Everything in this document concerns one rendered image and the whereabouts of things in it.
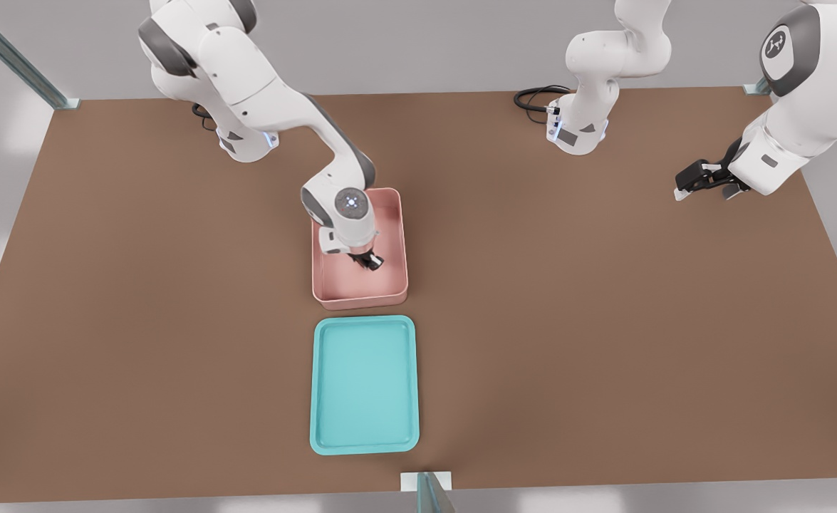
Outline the pale blue-green tray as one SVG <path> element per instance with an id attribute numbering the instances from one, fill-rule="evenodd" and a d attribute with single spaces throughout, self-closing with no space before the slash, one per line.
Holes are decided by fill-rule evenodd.
<path id="1" fill-rule="evenodd" d="M 308 441 L 318 455 L 407 452 L 420 438 L 414 321 L 325 318 L 313 336 Z"/>

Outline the pink open box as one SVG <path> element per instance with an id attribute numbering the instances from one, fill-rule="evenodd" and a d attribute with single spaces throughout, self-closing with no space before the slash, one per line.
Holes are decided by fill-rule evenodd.
<path id="1" fill-rule="evenodd" d="M 363 269 L 346 254 L 323 254 L 318 224 L 311 223 L 311 282 L 313 296 L 327 311 L 394 306 L 407 299 L 408 272 L 404 221 L 399 192 L 393 188 L 367 191 L 375 208 L 379 235 L 375 253 L 383 259 L 376 271 Z"/>

